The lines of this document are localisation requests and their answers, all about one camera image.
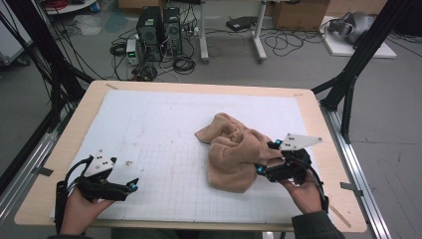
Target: crumpled fabric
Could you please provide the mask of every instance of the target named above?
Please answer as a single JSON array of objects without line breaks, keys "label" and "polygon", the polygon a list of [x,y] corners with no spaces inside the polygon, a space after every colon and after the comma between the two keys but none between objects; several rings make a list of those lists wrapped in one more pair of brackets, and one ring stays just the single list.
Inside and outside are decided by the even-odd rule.
[{"label": "crumpled fabric", "polygon": [[257,177],[255,162],[267,165],[282,161],[279,150],[268,148],[271,140],[267,136],[225,113],[217,114],[195,135],[210,143],[208,181],[220,190],[243,193]]}]

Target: concrete floor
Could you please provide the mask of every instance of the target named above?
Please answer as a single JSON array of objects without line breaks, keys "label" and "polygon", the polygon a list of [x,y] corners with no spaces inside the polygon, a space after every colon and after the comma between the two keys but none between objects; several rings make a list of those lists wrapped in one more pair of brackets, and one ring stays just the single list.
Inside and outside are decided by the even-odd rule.
[{"label": "concrete floor", "polygon": [[[78,14],[90,14],[80,11]],[[63,16],[69,22],[75,15]],[[113,75],[110,42],[134,28],[136,22],[122,14],[111,3],[96,15],[102,19],[103,30],[98,36],[73,36],[76,51],[100,76]],[[225,29],[228,18],[207,21],[207,27]],[[267,19],[265,26],[271,27]],[[422,54],[421,44],[397,40]],[[386,41],[397,54],[394,60],[373,59],[360,75],[350,125],[350,139],[365,173],[377,205],[392,238],[419,238],[422,235],[422,59],[396,44]],[[208,35],[210,63],[199,61],[197,39],[193,41],[197,62],[190,75],[162,74],[156,82],[257,86],[275,88],[314,88],[340,73],[349,57],[333,57],[323,43],[305,43],[299,50],[278,57],[268,46],[268,60],[258,64],[249,35]],[[186,52],[192,51],[185,44]],[[158,73],[162,70],[155,64]],[[88,68],[87,73],[97,76]],[[131,66],[123,60],[117,72],[130,78]],[[321,100],[326,93],[317,97]],[[50,108],[41,76],[32,64],[12,66],[0,72],[0,172],[3,172]],[[27,227],[13,222],[24,195],[0,227],[0,238],[43,238],[54,233],[52,227]],[[109,238],[109,229],[93,228],[89,235]],[[372,233],[347,234],[347,238],[373,238]]]}]

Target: human hand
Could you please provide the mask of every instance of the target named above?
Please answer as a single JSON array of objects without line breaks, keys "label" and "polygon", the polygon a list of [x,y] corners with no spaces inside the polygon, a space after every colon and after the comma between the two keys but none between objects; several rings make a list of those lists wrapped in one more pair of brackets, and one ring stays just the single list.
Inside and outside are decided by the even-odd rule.
[{"label": "human hand", "polygon": [[114,203],[112,200],[89,202],[75,187],[66,203],[65,216],[60,234],[81,235],[87,231],[106,208]]},{"label": "human hand", "polygon": [[293,201],[304,214],[322,211],[317,183],[310,171],[307,171],[305,182],[295,185],[288,180],[279,181],[291,194]]}]

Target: desk foot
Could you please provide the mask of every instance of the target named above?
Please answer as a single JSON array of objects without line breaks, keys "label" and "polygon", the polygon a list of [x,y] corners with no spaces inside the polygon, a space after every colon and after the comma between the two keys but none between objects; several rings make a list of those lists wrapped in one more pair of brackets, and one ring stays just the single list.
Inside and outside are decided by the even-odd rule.
[{"label": "desk foot", "polygon": [[205,37],[199,38],[199,46],[201,48],[201,61],[204,64],[209,63],[207,39]]},{"label": "desk foot", "polygon": [[260,37],[255,36],[255,31],[252,31],[252,39],[254,40],[255,46],[257,47],[258,63],[262,63],[263,61],[267,60],[267,54],[264,51],[264,47],[261,43]]}]

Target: desk leg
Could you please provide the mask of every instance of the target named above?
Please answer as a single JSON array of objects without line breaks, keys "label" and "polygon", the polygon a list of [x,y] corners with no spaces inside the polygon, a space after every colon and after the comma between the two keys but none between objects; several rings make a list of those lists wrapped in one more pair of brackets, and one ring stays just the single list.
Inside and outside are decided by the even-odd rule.
[{"label": "desk leg", "polygon": [[261,43],[260,34],[261,34],[261,27],[263,25],[265,9],[267,7],[267,1],[261,1],[260,11],[258,13],[258,23],[256,31],[252,32],[252,38],[254,40],[255,46],[257,47],[258,56],[259,56],[259,63],[262,61],[267,60],[267,55],[265,54],[263,44]]},{"label": "desk leg", "polygon": [[201,29],[199,36],[199,47],[201,49],[201,60],[203,63],[208,64],[208,47],[207,39],[205,37],[205,0],[201,1]]}]

